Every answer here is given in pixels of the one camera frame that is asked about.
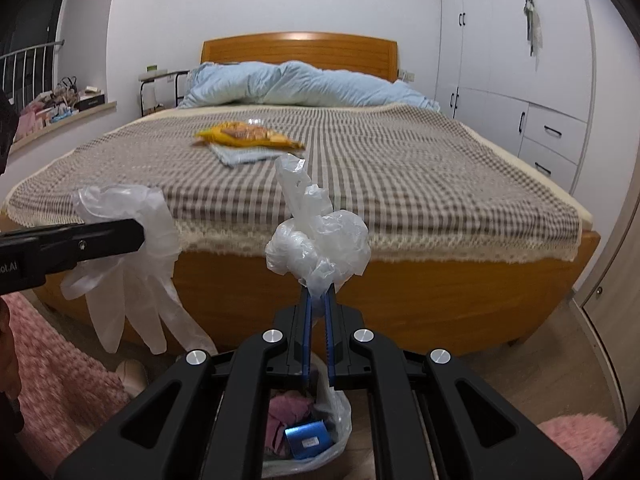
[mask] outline white plastic bag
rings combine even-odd
[[[162,191],[90,186],[73,193],[72,201],[85,223],[133,218],[145,230],[145,241],[135,253],[81,262],[60,285],[68,300],[86,295],[104,349],[117,351],[127,317],[154,354],[166,351],[161,319],[185,350],[217,354],[213,341],[182,307],[171,281],[180,245]]]
[[[351,276],[362,275],[371,258],[369,230],[344,209],[334,212],[329,193],[311,183],[305,161],[287,153],[276,160],[276,177],[293,218],[280,224],[265,248],[267,267],[289,270],[319,298]]]
[[[286,476],[313,471],[338,458],[351,435],[351,404],[344,392],[337,392],[329,386],[326,365],[316,354],[311,354],[311,362],[318,367],[318,394],[315,409],[322,420],[328,422],[329,433],[334,444],[313,458],[303,460],[268,459],[262,462],[262,478]]]

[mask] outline blue blanket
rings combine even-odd
[[[404,103],[436,112],[440,105],[402,81],[348,70],[320,70],[301,61],[203,63],[188,76],[181,108],[227,103],[361,107]]]

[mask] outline wall socket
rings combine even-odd
[[[407,70],[398,70],[398,79],[401,79],[407,83],[412,83],[415,80],[415,74]]]

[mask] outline human hand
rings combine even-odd
[[[22,383],[18,374],[18,357],[15,354],[14,334],[9,328],[9,318],[9,307],[0,298],[0,392],[14,400],[22,390]]]

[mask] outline silver bolt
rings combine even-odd
[[[431,351],[431,360],[439,365],[445,365],[451,361],[451,354],[442,348]]]
[[[191,352],[187,354],[187,362],[190,365],[201,365],[206,360],[207,355],[202,350],[191,350]]]
[[[353,338],[361,343],[368,343],[373,339],[373,332],[366,328],[361,328],[353,333]]]
[[[282,332],[280,330],[267,330],[267,332],[262,334],[262,339],[267,343],[277,343],[282,339]]]

